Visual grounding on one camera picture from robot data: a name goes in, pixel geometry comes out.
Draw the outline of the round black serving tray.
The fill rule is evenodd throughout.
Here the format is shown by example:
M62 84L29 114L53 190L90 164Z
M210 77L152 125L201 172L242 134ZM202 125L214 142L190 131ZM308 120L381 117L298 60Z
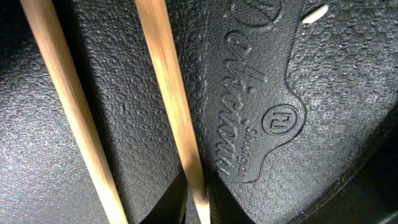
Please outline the round black serving tray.
M183 172L133 1L55 1L129 223ZM315 218L397 133L396 1L168 1L206 183ZM19 1L1 2L1 222L106 223Z

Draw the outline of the wooden chopstick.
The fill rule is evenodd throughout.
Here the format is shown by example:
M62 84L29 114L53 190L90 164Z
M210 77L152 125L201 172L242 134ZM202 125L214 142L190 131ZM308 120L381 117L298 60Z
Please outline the wooden chopstick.
M136 0L135 4L198 217L210 224L210 203L166 3Z
M127 223L94 119L52 1L21 1L78 148L110 223Z

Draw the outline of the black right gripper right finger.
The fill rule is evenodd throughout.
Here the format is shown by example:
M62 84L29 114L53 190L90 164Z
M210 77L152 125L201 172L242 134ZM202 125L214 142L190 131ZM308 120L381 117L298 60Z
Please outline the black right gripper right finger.
M254 224L221 179L208 184L211 224Z

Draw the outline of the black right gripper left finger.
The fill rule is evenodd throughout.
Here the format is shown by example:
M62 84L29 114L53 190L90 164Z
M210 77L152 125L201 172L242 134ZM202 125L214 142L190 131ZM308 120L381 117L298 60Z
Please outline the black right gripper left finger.
M181 172L140 224L183 224L186 203L187 180L185 174Z

